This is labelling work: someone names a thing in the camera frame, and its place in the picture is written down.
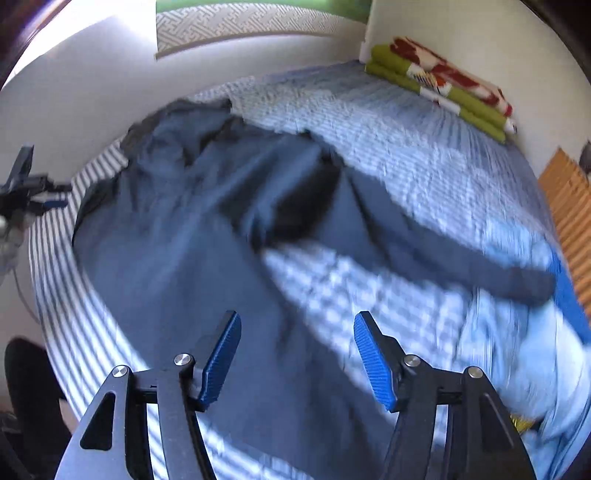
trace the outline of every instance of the dark object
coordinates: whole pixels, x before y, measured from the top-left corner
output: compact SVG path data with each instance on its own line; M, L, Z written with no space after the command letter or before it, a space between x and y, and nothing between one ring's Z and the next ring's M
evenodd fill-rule
M17 470L14 466L17 457L30 476L53 479L71 435L60 411L59 401L65 396L47 352L28 340L15 338L7 345L4 366L24 447L20 456L11 456L11 468L20 472L19 480L26 478L23 468Z
M223 312L239 311L241 346L207 416L236 447L315 478L377 477L392 426L277 289L261 248L311 238L411 281L528 304L553 293L552 275L503 268L420 226L321 139L249 125L227 100L174 102L122 147L128 168L91 187L78 212L81 268L153 368L199 351Z
M589 141L587 141L586 145L583 147L583 151L581 152L581 157L579 158L579 167L581 167L585 175L589 175L591 173L591 142Z
M31 40L70 0L3 0L0 4L0 88Z
M406 355L369 312L355 317L354 329L376 398L400 412L382 480L425 478L437 405L449 405L443 480L535 480L509 412L480 368L460 374Z
M0 215L6 220L10 220L15 212L41 216L48 210L64 208L68 205L66 200L38 202L33 199L40 193L71 192L72 186L69 183L54 184L47 175L29 175L32 166L33 147L22 147L8 180L0 186Z
M240 341L236 312L226 312L220 326L218 337L205 339L201 360L181 353L160 371L115 367L82 417L56 480L153 480L147 403L158 404L168 478L215 480L195 412L217 400Z
M6 434L0 429L0 478L2 480L35 480L17 454L18 434ZM19 449L23 453L22 443Z
M238 318L235 312L229 315L226 331ZM397 395L390 410L400 415L382 480L425 478L437 405L450 406L443 480L535 480L509 414L480 369L458 374L405 355L396 339L381 334L369 312L357 315L355 332L372 386L378 355L391 369ZM231 342L229 362L237 344ZM185 355L177 355L175 366L162 371L113 369L74 433L56 480L77 480L82 472L87 480L153 480L146 403L158 404L168 478L215 480L194 413L207 407L199 400L202 371Z
M545 22L572 53L591 82L591 29L587 5L582 0L522 0Z

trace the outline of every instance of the striped mattress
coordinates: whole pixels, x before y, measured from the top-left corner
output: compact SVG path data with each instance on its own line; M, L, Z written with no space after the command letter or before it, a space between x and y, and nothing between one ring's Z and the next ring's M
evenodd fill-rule
M525 158L411 92L369 77L358 63L244 79L192 97L230 97L238 115L264 128L311 130L351 166L379 177L417 221L482 249L489 219L512 219L548 239L555 232L544 197ZM72 180L64 210L31 228L29 254L39 318L57 378L81 417L115 365L147 369L76 264L71 245L86 189L126 166L115 141ZM417 286L393 274L371 274L311 242L282 245L262 259L312 332L338 356L351 380L369 383L353 342L353 315L368 309L382 331L436 368L456 369L454 352L469 296ZM219 479L305 478L281 459L243 452L199 417ZM436 441L445 435L438 416ZM152 464L167 477L157 410L148 410Z

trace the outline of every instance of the patterned fabric border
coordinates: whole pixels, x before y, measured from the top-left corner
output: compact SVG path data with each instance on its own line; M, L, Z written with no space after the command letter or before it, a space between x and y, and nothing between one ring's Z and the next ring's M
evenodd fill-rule
M305 33L363 41L366 25L289 5L214 4L156 14L156 58L226 38Z

